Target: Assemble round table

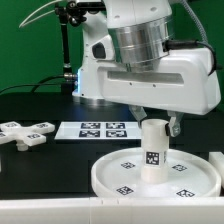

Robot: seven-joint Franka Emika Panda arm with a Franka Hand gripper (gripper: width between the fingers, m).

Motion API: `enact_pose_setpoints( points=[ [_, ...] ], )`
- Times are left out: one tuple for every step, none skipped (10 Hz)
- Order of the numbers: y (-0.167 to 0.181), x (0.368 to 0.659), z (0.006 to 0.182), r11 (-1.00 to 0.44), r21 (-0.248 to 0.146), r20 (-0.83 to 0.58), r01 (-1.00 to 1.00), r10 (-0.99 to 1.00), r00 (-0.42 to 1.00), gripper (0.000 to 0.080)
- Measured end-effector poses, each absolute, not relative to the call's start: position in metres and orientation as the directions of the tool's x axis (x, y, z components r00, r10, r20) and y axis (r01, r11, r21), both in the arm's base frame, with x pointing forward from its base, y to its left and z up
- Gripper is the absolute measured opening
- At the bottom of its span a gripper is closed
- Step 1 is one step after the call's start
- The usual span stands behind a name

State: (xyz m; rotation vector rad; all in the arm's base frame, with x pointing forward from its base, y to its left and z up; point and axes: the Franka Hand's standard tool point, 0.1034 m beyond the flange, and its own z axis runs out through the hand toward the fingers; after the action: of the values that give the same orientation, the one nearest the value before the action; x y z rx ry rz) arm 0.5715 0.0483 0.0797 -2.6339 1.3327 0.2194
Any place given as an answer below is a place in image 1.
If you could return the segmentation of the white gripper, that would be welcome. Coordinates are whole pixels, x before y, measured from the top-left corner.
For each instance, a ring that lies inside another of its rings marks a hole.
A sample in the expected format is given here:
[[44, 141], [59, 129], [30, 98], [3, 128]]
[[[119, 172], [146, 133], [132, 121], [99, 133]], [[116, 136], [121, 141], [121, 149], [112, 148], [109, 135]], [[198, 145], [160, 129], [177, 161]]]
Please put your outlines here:
[[169, 135], [176, 137], [183, 113], [204, 115], [219, 104], [217, 74], [210, 69], [211, 53], [205, 48], [172, 50], [148, 72], [108, 62], [98, 68], [100, 92], [108, 101], [129, 104], [138, 125], [147, 117], [143, 107], [167, 110]]

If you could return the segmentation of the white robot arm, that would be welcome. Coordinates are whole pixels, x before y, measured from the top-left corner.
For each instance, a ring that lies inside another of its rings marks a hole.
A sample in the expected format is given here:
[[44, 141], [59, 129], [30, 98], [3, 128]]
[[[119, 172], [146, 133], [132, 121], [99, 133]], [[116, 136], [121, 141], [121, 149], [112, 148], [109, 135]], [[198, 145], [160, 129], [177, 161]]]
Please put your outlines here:
[[185, 113], [204, 115], [220, 102], [215, 52], [205, 41], [172, 38], [171, 0], [75, 0], [83, 23], [78, 95], [168, 112], [168, 133]]

